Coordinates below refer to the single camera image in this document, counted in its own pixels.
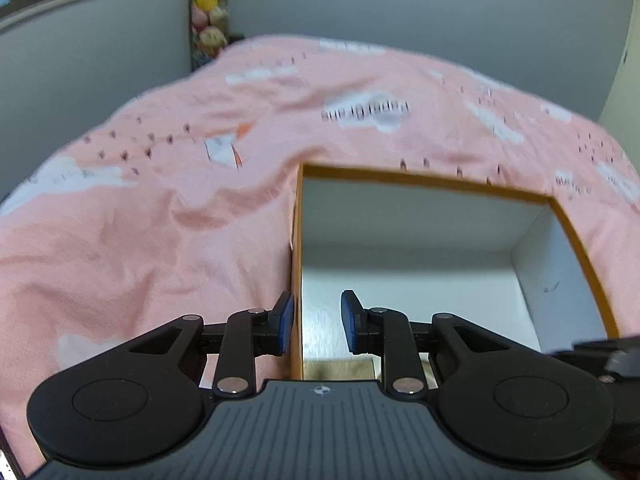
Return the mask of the plush toy hanging column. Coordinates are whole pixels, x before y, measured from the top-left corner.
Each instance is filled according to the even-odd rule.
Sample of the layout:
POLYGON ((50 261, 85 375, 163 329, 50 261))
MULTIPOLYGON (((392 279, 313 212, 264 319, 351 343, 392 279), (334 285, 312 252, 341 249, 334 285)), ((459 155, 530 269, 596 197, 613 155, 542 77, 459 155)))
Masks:
POLYGON ((192 70, 212 62, 229 44, 228 0, 191 0, 192 70))

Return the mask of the orange cardboard box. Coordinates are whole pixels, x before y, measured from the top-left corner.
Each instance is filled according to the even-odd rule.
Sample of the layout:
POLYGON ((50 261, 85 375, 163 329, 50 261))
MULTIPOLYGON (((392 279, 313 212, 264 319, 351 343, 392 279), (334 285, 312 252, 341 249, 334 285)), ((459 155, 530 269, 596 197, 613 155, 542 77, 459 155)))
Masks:
POLYGON ((303 164, 292 229, 291 370, 350 360, 344 290, 427 322, 450 312, 541 351, 620 328, 560 202, 520 188, 303 164))

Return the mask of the pink cloud-print bedspread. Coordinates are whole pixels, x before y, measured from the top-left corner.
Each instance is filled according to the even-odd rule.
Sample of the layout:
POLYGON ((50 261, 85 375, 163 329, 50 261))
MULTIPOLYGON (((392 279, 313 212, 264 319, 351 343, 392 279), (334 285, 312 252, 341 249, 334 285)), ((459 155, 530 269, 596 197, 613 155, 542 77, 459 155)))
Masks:
POLYGON ((26 474, 47 377, 183 312, 279 297, 303 162, 553 195, 638 332, 639 177, 603 128, 441 58, 257 37, 129 101, 2 204, 1 427, 26 474))

